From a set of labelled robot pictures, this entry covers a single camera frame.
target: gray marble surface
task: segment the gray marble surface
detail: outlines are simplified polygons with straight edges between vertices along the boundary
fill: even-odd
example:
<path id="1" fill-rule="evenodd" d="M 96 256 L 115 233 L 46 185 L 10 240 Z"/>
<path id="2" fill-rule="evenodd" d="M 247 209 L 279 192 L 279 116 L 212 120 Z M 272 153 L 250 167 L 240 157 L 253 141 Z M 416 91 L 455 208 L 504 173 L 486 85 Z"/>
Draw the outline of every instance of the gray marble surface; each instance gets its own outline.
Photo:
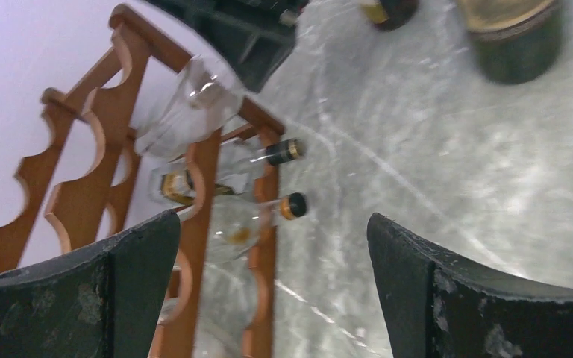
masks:
<path id="1" fill-rule="evenodd" d="M 389 33 L 350 0 L 307 7 L 298 48 L 258 96 L 309 145 L 282 168 L 282 193 L 316 196 L 279 231 L 276 358 L 392 356 L 366 244 L 373 212 L 493 268 L 573 287 L 566 2 L 563 54 L 516 87 L 482 77 L 450 0 L 423 1 Z M 207 268 L 204 307 L 235 311 L 244 263 L 230 265 Z"/>

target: white wall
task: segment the white wall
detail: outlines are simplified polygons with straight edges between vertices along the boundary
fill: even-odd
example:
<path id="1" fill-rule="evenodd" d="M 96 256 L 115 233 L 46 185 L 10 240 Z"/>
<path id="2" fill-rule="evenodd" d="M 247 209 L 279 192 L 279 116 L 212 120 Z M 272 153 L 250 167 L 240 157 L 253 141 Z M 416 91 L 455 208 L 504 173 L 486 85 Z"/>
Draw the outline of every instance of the white wall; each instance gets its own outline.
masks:
<path id="1" fill-rule="evenodd" d="M 40 94 L 47 87 L 69 91 L 109 49 L 108 17 L 116 1 L 0 0 L 0 226 L 23 208 L 22 187 L 13 178 L 20 158 L 39 153 L 48 144 L 48 130 L 39 117 Z M 157 8 L 141 1 L 127 3 L 193 53 L 210 50 L 185 25 Z M 167 68 L 156 60 L 149 63 L 134 123 L 144 118 L 157 94 L 173 81 Z M 76 122 L 51 186 L 82 176 L 91 166 L 93 149 L 90 129 Z M 165 209 L 150 202 L 145 190 L 148 170 L 155 165 L 153 160 L 143 161 L 127 225 Z M 105 217 L 98 238 L 107 230 Z M 60 253 L 59 247 L 53 228 L 41 215 L 20 265 L 52 258 Z"/>

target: marble countertop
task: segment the marble countertop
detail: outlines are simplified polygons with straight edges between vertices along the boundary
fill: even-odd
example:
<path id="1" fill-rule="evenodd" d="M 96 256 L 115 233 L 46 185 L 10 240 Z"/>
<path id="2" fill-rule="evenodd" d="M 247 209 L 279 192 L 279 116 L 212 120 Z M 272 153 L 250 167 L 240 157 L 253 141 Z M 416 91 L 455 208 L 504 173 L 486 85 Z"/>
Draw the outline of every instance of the marble countertop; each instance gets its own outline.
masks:
<path id="1" fill-rule="evenodd" d="M 350 0 L 306 8 L 298 48 L 258 95 L 309 147 L 282 167 L 282 193 L 316 197 L 279 230 L 276 358 L 392 356 L 366 243 L 373 212 L 493 268 L 573 287 L 566 2 L 557 64 L 514 87 L 479 73 L 450 0 L 423 1 L 389 33 Z M 206 307 L 242 299 L 244 263 L 229 265 L 207 267 Z"/>

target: wine rack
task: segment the wine rack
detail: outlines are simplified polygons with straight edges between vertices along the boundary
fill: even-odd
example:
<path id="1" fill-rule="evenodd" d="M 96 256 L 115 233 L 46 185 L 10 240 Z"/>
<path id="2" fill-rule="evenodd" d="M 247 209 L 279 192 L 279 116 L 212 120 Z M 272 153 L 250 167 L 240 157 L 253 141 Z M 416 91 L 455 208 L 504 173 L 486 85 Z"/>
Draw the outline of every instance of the wine rack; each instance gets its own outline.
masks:
<path id="1" fill-rule="evenodd" d="M 95 241 L 105 208 L 111 212 L 110 234 L 124 228 L 140 166 L 140 156 L 133 149 L 135 131 L 129 122 L 146 64 L 154 57 L 179 72 L 192 55 L 126 4 L 115 7 L 109 26 L 113 29 L 111 49 L 91 70 L 68 93 L 50 88 L 42 95 L 42 117 L 51 130 L 52 140 L 42 153 L 24 157 L 16 171 L 27 204 L 18 217 L 0 227 L 0 273 L 19 265 L 76 119 L 87 122 L 92 129 L 97 150 L 95 162 L 83 177 L 59 183 L 52 189 L 45 218 L 56 230 L 63 253 Z M 103 88 L 120 71 L 121 82 L 116 87 Z M 173 276 L 166 294 L 178 297 L 179 305 L 167 323 L 157 326 L 150 357 L 192 356 L 214 194 L 211 184 L 215 181 L 220 142 L 258 135 L 262 145 L 267 146 L 278 142 L 284 133 L 283 125 L 249 98 L 243 100 L 239 115 L 247 125 L 227 134 L 217 130 L 206 140 L 190 145 L 185 154 L 197 195 L 190 217 L 181 223 L 176 260 L 181 270 L 175 270 L 175 275 L 180 276 Z M 122 157 L 129 163 L 127 174 L 121 183 L 112 185 Z M 254 195 L 259 202 L 278 197 L 277 168 L 266 165 L 263 176 L 254 183 Z M 272 355 L 275 239 L 275 227 L 264 227 L 259 242 L 249 252 L 248 265 L 256 277 L 259 297 L 254 319 L 242 335 L 244 357 Z"/>

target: dark green container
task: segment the dark green container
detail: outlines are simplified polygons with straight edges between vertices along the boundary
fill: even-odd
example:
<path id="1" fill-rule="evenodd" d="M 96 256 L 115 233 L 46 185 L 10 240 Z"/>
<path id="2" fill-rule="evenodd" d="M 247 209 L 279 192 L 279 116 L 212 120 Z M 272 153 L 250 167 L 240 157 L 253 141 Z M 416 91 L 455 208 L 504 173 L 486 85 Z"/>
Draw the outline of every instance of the dark green container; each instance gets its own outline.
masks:
<path id="1" fill-rule="evenodd" d="M 563 44 L 559 0 L 458 0 L 482 73 L 501 84 L 531 81 Z"/>

